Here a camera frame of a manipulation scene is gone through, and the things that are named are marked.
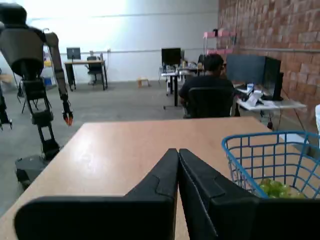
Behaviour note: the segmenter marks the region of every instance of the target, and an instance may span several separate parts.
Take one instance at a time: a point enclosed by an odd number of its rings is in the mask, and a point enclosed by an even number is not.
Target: man
[[[203,65],[205,75],[186,81],[179,91],[180,102],[185,107],[187,107],[188,93],[191,88],[225,87],[230,88],[231,91],[234,90],[232,82],[227,80],[223,72],[224,60],[219,54],[206,56]]]

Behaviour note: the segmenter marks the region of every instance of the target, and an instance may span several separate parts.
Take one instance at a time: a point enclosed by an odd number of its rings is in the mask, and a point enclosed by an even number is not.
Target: gray floor
[[[62,102],[57,88],[47,92],[52,105],[54,121],[52,127],[57,142],[63,146],[86,122],[140,121],[181,119],[181,108],[163,110],[163,105],[173,105],[173,96],[166,96],[166,85],[157,81],[151,87],[138,88],[136,82],[110,83],[107,91],[102,86],[79,85],[69,93],[74,112],[74,123],[67,127],[62,118]],[[36,126],[31,124],[28,109],[21,114],[22,105],[16,93],[6,93],[7,113],[12,119],[13,129],[4,126],[0,131],[0,216],[23,192],[15,175],[15,160],[41,152],[41,143]],[[300,129],[282,118],[280,129]]]

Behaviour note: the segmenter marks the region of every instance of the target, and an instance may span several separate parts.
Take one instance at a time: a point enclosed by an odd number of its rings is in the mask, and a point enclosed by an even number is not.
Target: black t-shirt
[[[188,92],[191,88],[212,88],[212,87],[226,87],[234,89],[234,85],[227,79],[221,79],[210,75],[196,76],[186,81],[179,91],[179,96],[188,101]]]

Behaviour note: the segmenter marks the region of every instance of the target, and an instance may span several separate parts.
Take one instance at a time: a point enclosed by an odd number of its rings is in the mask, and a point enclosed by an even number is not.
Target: brick wall
[[[320,50],[320,0],[220,0],[219,25],[236,29],[239,48]],[[299,114],[314,123],[315,105],[320,104],[320,53],[237,52],[281,60],[284,92],[308,105],[307,114]]]

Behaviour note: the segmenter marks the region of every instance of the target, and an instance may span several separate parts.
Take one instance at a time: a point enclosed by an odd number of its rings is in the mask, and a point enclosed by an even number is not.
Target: blue wire basket
[[[319,139],[317,134],[300,131],[259,132],[228,136],[222,147],[238,186],[268,198],[259,184],[271,179],[315,199],[320,197]]]

